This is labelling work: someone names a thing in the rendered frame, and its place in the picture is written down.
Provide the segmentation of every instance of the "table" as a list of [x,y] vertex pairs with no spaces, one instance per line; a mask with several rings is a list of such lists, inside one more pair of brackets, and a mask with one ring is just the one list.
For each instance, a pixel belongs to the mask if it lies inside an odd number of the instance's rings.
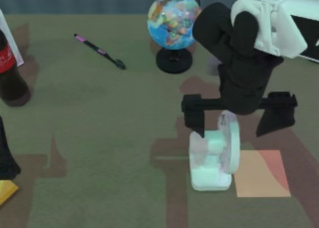
[[[33,97],[22,108],[0,104],[10,149],[22,168],[15,180],[20,191],[0,208],[2,228],[319,226],[316,210],[306,209],[317,199],[311,191],[319,184],[312,179],[319,171],[317,64],[288,59],[272,75],[268,91],[291,91],[298,98],[292,129],[257,140],[260,113],[239,117],[243,150],[285,149],[284,165],[293,160],[300,171],[306,166],[311,174],[296,179],[307,185],[312,180],[312,188],[291,187],[291,198],[237,198],[234,184],[227,192],[198,193],[189,182],[190,131],[180,102],[184,93],[218,96],[208,52],[193,46],[193,67],[169,75],[156,67],[159,48],[148,36],[145,15],[6,18]],[[76,41],[74,33],[122,59],[128,70]],[[215,126],[217,114],[207,116],[208,127]],[[186,159],[159,161],[160,155]],[[286,174],[292,183],[295,176]]]

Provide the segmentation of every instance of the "world map on globe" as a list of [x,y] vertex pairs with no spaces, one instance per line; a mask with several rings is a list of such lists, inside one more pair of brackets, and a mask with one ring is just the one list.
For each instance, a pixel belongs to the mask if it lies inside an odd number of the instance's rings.
[[194,42],[193,24],[201,13],[195,0],[156,0],[148,13],[148,30],[161,47],[180,50]]

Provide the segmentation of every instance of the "white paper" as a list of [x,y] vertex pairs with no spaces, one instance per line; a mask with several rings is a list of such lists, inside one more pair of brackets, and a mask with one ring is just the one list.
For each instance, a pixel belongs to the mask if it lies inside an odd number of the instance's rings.
[[0,10],[0,29],[4,32],[4,34],[6,36],[6,39],[11,47],[11,50],[12,50],[14,56],[15,56],[17,66],[23,65],[24,64],[23,58],[20,54],[20,51],[18,49],[18,46],[16,45],[14,38],[12,36],[12,33],[11,33],[9,26],[5,20],[5,17],[4,17],[2,10]]

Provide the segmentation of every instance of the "orange square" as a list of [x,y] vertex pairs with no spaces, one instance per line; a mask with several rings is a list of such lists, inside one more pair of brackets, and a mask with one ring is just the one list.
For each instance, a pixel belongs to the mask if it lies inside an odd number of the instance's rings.
[[237,197],[290,197],[280,151],[242,150],[234,175]]
[[0,206],[2,206],[17,190],[18,186],[12,181],[0,180]]

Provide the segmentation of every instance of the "yellow sponge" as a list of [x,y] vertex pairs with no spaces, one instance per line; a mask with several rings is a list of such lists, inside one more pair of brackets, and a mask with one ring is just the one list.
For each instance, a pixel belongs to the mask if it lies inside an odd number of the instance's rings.
[[19,187],[9,180],[0,181],[0,206],[2,206],[6,200],[8,200]]

